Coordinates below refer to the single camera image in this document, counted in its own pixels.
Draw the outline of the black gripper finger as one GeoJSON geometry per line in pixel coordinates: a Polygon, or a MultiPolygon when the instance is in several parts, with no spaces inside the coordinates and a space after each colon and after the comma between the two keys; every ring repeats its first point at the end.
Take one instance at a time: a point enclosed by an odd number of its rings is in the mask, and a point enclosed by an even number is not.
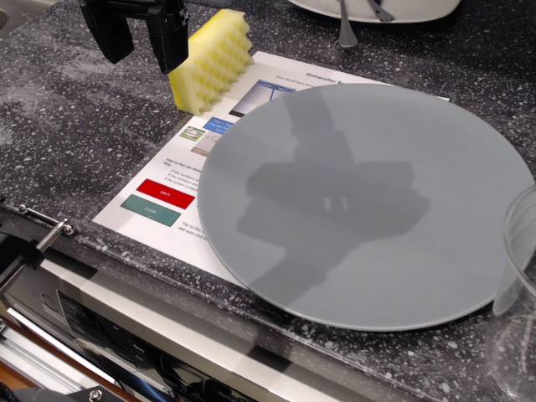
{"type": "Polygon", "coordinates": [[[126,16],[117,2],[79,1],[84,20],[103,55],[117,64],[133,50],[126,16]]]}
{"type": "Polygon", "coordinates": [[[188,58],[188,10],[179,0],[144,3],[153,53],[167,75],[188,58]]]}

